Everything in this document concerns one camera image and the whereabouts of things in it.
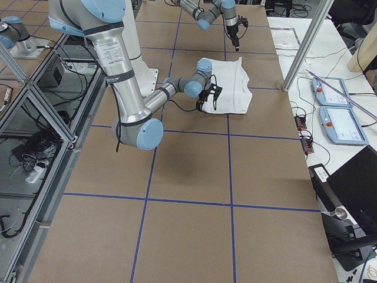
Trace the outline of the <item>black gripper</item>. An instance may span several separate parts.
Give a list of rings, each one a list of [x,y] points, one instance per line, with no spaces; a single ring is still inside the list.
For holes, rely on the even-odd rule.
[[[203,111],[203,104],[208,100],[208,96],[211,94],[212,90],[209,88],[207,90],[203,90],[199,94],[199,99],[196,101],[196,109],[198,111]]]
[[[237,24],[234,25],[226,25],[226,31],[228,37],[232,41],[232,46],[234,46],[235,52],[239,52],[239,38],[237,37],[237,33],[239,31],[239,27]]]

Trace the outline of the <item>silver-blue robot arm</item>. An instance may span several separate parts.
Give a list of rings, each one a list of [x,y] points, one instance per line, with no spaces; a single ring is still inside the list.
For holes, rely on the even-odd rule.
[[[113,130],[119,143],[140,150],[156,148],[164,128],[153,114],[177,93],[196,98],[213,86],[211,61],[201,59],[192,76],[170,77],[143,98],[122,36],[125,1],[49,1],[48,7],[53,29],[92,42],[115,94],[118,120]]]
[[[179,6],[181,9],[190,14],[194,20],[197,21],[199,27],[206,31],[211,24],[219,17],[222,16],[226,27],[226,32],[236,52],[239,51],[239,38],[238,31],[241,24],[241,18],[236,13],[235,1],[213,1],[211,7],[205,11],[198,4],[193,1],[171,1],[172,4]]]

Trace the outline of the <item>third grey-blue robot arm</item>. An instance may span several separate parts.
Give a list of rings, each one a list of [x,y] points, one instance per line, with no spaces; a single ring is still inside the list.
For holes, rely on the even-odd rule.
[[[33,38],[20,18],[1,18],[1,43],[18,59],[37,59],[49,47],[50,40]]]

